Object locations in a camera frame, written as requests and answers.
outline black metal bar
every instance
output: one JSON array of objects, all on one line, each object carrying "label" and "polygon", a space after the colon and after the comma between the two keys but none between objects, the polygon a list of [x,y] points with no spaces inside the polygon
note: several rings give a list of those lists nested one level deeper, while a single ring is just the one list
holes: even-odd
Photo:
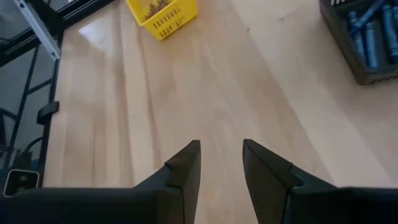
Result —
[{"label": "black metal bar", "polygon": [[21,123],[21,119],[22,119],[22,113],[24,112],[25,102],[26,102],[26,98],[27,98],[27,92],[29,90],[30,81],[32,80],[33,71],[34,71],[34,68],[35,68],[36,59],[37,59],[37,53],[38,52],[39,52],[39,47],[36,47],[36,49],[35,49],[35,51],[33,53],[32,62],[30,63],[30,68],[29,68],[29,72],[28,72],[27,79],[26,79],[26,82],[25,82],[25,87],[24,87],[24,92],[22,94],[21,103],[19,104],[17,119],[15,121],[15,125],[14,125],[14,128],[12,130],[12,134],[11,134],[10,143],[8,145],[10,150],[7,151],[6,160],[4,162],[4,167],[6,169],[9,167],[9,163],[10,163],[10,160],[11,160],[12,149],[14,148],[15,140],[17,138],[19,124]]},{"label": "black metal bar", "polygon": [[52,83],[52,78],[50,78],[49,80],[44,81],[44,82],[38,84],[37,86],[31,88],[31,89],[27,92],[27,94],[29,95],[29,94],[31,94],[31,93],[34,93],[34,92],[36,92],[37,90],[39,90],[39,89],[41,89],[41,88],[43,88],[43,87],[45,87],[45,86],[47,86],[47,85],[49,85],[49,84],[51,84],[51,83]]},{"label": "black metal bar", "polygon": [[5,41],[5,42],[8,42],[8,41],[10,41],[10,39],[3,38],[3,37],[0,37],[0,40],[1,40],[1,41]]},{"label": "black metal bar", "polygon": [[[57,11],[63,24],[48,27],[52,35],[57,35],[59,27],[65,30],[114,0],[75,0]],[[0,67],[38,46],[40,40],[31,28],[13,37],[0,47]]]},{"label": "black metal bar", "polygon": [[0,151],[3,151],[7,146],[6,125],[4,124],[4,117],[0,114]]},{"label": "black metal bar", "polygon": [[[62,48],[62,40],[63,40],[63,34],[59,34],[58,37],[58,46]],[[60,60],[56,60],[53,68],[53,75],[51,78],[51,86],[50,86],[50,93],[49,93],[49,102],[53,102],[55,98],[55,90],[57,89],[57,80],[58,80],[58,69],[60,65]],[[40,149],[40,155],[39,155],[39,162],[38,162],[38,167],[39,167],[39,187],[42,186],[43,184],[43,177],[44,177],[44,169],[45,169],[45,159],[47,157],[47,148],[49,146],[49,136],[50,136],[50,128],[51,128],[51,120],[50,118],[45,124],[44,124],[44,130],[43,130],[43,138],[42,138],[42,145]]]},{"label": "black metal bar", "polygon": [[2,115],[2,114],[7,116],[7,117],[9,117],[9,118],[11,118],[11,119],[13,119],[13,120],[17,119],[17,115],[16,114],[14,114],[13,112],[10,112],[10,111],[8,111],[8,110],[6,110],[4,108],[0,108],[0,115]]}]

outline black cable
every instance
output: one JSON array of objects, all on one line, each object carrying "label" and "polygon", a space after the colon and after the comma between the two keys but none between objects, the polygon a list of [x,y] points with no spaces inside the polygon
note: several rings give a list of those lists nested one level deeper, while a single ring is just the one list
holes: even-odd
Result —
[{"label": "black cable", "polygon": [[24,149],[23,153],[27,153],[29,152],[29,150],[31,149],[32,146],[34,146],[36,143],[38,143],[39,141],[43,140],[43,137],[39,137],[35,140],[33,140],[32,142],[29,143],[29,145],[26,146],[26,148]]}]

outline light wood surface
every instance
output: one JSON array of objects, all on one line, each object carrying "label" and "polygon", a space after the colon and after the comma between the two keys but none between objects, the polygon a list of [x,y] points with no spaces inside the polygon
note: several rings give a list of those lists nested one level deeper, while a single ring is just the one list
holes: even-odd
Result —
[{"label": "light wood surface", "polygon": [[256,223],[251,138],[338,186],[398,185],[398,83],[355,84],[314,0],[198,0],[162,42],[115,1],[65,33],[44,185],[132,187],[192,139],[196,223]]}]

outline yellow basket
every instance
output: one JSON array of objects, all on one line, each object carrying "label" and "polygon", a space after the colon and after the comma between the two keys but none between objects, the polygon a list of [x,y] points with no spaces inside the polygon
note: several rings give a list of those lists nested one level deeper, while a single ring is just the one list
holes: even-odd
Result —
[{"label": "yellow basket", "polygon": [[146,20],[149,5],[141,6],[140,0],[126,0],[140,26],[144,26],[156,39],[163,40],[172,32],[198,15],[197,0],[172,0],[166,7]]}]

